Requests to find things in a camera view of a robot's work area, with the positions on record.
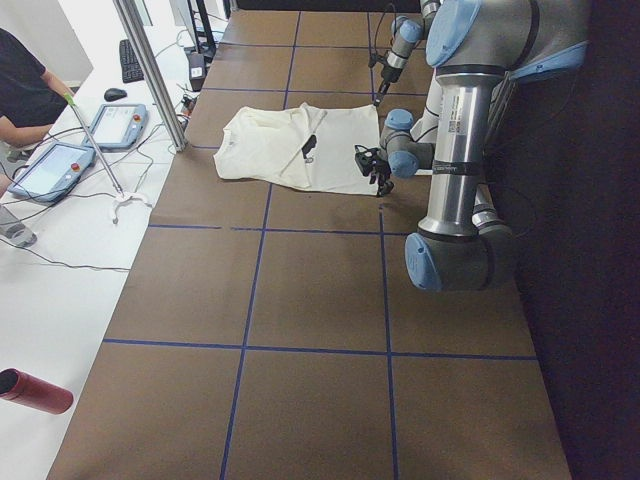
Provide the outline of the silver-grey robot arm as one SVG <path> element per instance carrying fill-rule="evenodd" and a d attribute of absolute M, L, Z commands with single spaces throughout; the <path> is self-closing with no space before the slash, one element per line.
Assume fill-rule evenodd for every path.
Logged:
<path fill-rule="evenodd" d="M 378 98 L 419 43 L 433 71 L 422 118 L 394 109 L 378 146 L 355 149 L 379 195 L 395 178 L 432 174 L 427 213 L 405 242 L 415 287 L 484 290 L 511 278 L 514 234 L 480 189 L 484 149 L 516 83 L 582 65 L 590 10 L 587 1 L 424 1 L 421 19 L 397 19 L 390 50 L 371 57 L 382 68 Z"/>
<path fill-rule="evenodd" d="M 394 13 L 394 19 L 391 22 L 391 47 L 384 55 L 379 54 L 377 51 L 376 41 L 383 19 L 382 16 L 376 27 L 373 48 L 369 53 L 368 61 L 370 69 L 373 69 L 377 64 L 382 66 L 381 82 L 373 97 L 373 105 L 375 107 L 382 103 L 389 87 L 399 80 L 416 46 L 422 40 L 428 38 L 429 31 L 441 4 L 442 1 L 421 1 L 422 19 L 420 21 L 411 20 L 406 16 L 397 16 L 395 5 L 392 2 L 385 7 L 383 16 L 389 10 Z"/>

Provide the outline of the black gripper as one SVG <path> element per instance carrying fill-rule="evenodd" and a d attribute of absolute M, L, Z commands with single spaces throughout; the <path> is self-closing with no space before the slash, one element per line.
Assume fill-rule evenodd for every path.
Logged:
<path fill-rule="evenodd" d="M 381 83 L 375 93 L 373 105 L 379 106 L 389 90 L 389 87 L 396 83 L 406 65 L 406 57 L 389 50 L 385 55 L 372 53 L 368 66 L 372 69 L 376 64 L 382 65 Z"/>
<path fill-rule="evenodd" d="M 391 180 L 391 168 L 389 163 L 380 155 L 379 148 L 366 148 L 363 145 L 355 145 L 355 162 L 361 174 L 369 179 L 370 185 L 376 185 L 377 197 L 384 197 L 394 189 Z"/>

